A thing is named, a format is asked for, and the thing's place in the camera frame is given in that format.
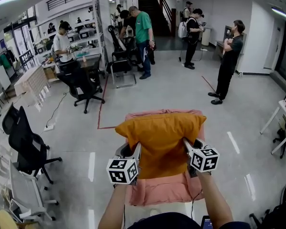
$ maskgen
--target man in green shirt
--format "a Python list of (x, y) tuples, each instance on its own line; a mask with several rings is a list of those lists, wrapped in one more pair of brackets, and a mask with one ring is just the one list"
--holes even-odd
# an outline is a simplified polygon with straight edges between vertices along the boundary
[(150, 17), (147, 13), (138, 10), (137, 7), (131, 6), (129, 13), (132, 17), (137, 19), (136, 21), (136, 40), (138, 50), (142, 59), (142, 65), (145, 73), (140, 77), (141, 80), (151, 76), (150, 72), (150, 59), (147, 54), (147, 47), (154, 48), (153, 31)]

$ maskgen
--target orange pillow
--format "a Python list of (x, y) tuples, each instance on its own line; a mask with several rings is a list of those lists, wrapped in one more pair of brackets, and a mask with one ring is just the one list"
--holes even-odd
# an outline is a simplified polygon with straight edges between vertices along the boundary
[(115, 131), (128, 139), (131, 149), (142, 144), (139, 179), (169, 177), (187, 169), (182, 138), (194, 143), (205, 120), (189, 113), (154, 114), (127, 120)]

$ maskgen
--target smartphone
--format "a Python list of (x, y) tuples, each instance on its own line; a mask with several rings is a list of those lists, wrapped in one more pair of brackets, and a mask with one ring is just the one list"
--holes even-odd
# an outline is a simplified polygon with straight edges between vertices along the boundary
[(212, 222), (209, 216), (203, 216), (201, 222), (202, 229), (213, 229)]

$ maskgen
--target person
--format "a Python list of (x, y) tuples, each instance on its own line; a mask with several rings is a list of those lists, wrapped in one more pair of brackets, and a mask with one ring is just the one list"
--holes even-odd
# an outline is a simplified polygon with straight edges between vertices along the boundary
[(114, 16), (118, 22), (118, 33), (120, 33), (123, 28), (122, 19), (120, 18), (120, 8), (122, 8), (122, 5), (118, 4), (114, 13)]
[[(53, 23), (49, 23), (48, 29), (47, 29), (47, 34), (54, 33), (55, 31), (56, 31), (56, 28), (53, 25)], [(49, 39), (52, 40), (54, 37), (55, 37), (55, 35), (50, 36)]]
[(151, 20), (147, 13), (138, 10), (138, 8), (135, 6), (131, 6), (129, 8), (129, 14), (137, 19), (135, 24), (135, 36), (144, 69), (144, 74), (140, 77), (140, 79), (144, 80), (151, 76), (150, 59), (147, 53), (147, 48), (149, 47), (151, 50), (153, 50), (155, 46)]
[(186, 6), (183, 10), (183, 21), (186, 22), (187, 19), (189, 18), (190, 14), (191, 14), (191, 5), (192, 3), (190, 1), (186, 2)]
[(70, 62), (73, 60), (70, 41), (66, 32), (70, 29), (70, 24), (63, 21), (59, 26), (59, 31), (53, 39), (53, 48), (56, 55), (61, 55), (60, 61)]
[[(205, 204), (214, 229), (250, 229), (249, 224), (233, 220), (231, 209), (224, 200), (209, 172), (197, 175), (201, 182)], [(103, 214), (98, 229), (122, 228), (125, 196), (128, 185), (117, 184)], [(157, 228), (201, 229), (191, 218), (180, 213), (163, 213), (142, 219), (128, 229)]]
[(214, 105), (222, 104), (228, 93), (237, 60), (243, 48), (243, 37), (241, 34), (244, 30), (245, 26), (241, 20), (234, 21), (234, 25), (231, 28), (233, 36), (224, 40), (224, 55), (219, 68), (217, 89), (214, 93), (208, 93), (209, 96), (216, 97), (215, 100), (211, 101)]
[[(121, 11), (120, 13), (120, 17), (124, 20), (124, 24), (123, 24), (123, 28), (119, 34), (119, 38), (122, 39), (124, 37), (124, 34), (126, 33), (126, 29), (128, 26), (131, 27), (132, 31), (133, 31), (133, 35), (135, 35), (135, 24), (137, 22), (137, 19), (135, 17), (132, 17), (130, 14), (129, 14), (129, 11), (128, 10), (123, 10)], [(149, 53), (149, 60), (150, 60), (150, 63), (152, 65), (154, 65), (156, 62), (154, 61), (154, 52), (151, 51)]]
[(199, 28), (197, 19), (204, 17), (201, 9), (195, 9), (187, 20), (186, 28), (188, 32), (188, 41), (187, 41), (187, 50), (184, 67), (194, 70), (194, 63), (191, 63), (191, 59), (195, 54), (197, 43), (199, 40), (200, 32), (203, 32), (203, 29)]

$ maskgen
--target pillow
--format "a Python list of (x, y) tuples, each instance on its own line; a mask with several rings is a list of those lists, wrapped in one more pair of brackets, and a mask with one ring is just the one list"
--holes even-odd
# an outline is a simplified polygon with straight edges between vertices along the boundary
[(127, 120), (115, 131), (128, 139), (131, 149), (142, 144), (139, 179), (169, 177), (186, 171), (189, 157), (182, 139), (194, 143), (205, 120), (189, 113), (155, 114)]

